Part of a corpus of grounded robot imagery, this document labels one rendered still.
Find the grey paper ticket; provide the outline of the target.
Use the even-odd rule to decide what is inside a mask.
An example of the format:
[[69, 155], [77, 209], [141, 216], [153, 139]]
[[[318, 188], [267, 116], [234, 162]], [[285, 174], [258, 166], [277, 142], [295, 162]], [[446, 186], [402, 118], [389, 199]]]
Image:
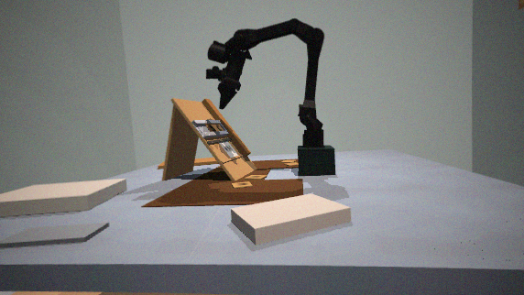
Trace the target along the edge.
[[238, 154], [235, 152], [235, 150], [233, 149], [233, 147], [230, 145], [228, 141], [219, 142], [219, 144], [223, 147], [223, 149], [225, 150], [225, 152], [228, 154], [230, 158], [238, 156]]

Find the tan cardboard-coloured slanted board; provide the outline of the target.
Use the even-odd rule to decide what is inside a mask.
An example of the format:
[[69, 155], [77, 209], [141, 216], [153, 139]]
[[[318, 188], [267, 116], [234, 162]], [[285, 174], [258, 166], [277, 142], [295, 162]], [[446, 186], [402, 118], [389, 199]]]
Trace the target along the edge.
[[[256, 166], [251, 153], [210, 99], [202, 102], [175, 99], [169, 129], [169, 141], [162, 180], [169, 180], [193, 171], [198, 139], [231, 180], [239, 180]], [[210, 132], [205, 124], [219, 124], [224, 131]], [[219, 142], [228, 141], [238, 156], [230, 158]]]

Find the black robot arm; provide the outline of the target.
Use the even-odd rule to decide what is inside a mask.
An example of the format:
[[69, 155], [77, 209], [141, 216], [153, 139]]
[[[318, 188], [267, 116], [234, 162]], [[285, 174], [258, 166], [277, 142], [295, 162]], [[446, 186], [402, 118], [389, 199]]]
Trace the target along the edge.
[[[323, 31], [299, 21], [297, 18], [262, 28], [238, 29], [225, 44], [214, 41], [208, 50], [208, 59], [222, 64], [231, 64], [243, 69], [246, 59], [252, 60], [249, 49], [258, 44], [276, 38], [294, 35], [307, 44], [308, 67], [303, 104], [299, 104], [300, 121], [306, 126], [302, 135], [305, 148], [325, 148], [323, 145], [322, 123], [316, 118], [315, 91], [317, 82], [318, 61], [324, 38]], [[242, 51], [241, 51], [242, 50]], [[231, 54], [231, 55], [230, 55]], [[206, 70], [206, 79], [226, 77], [227, 69], [219, 70], [217, 66]]]

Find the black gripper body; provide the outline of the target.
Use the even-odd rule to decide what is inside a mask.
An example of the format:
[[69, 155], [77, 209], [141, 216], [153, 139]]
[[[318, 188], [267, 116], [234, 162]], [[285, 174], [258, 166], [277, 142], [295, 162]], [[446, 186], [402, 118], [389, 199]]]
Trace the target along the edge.
[[221, 89], [220, 86], [223, 86], [233, 91], [235, 91], [235, 89], [239, 91], [241, 87], [239, 79], [242, 75], [242, 69], [231, 64], [227, 64], [226, 69], [226, 77], [219, 83], [218, 89]]

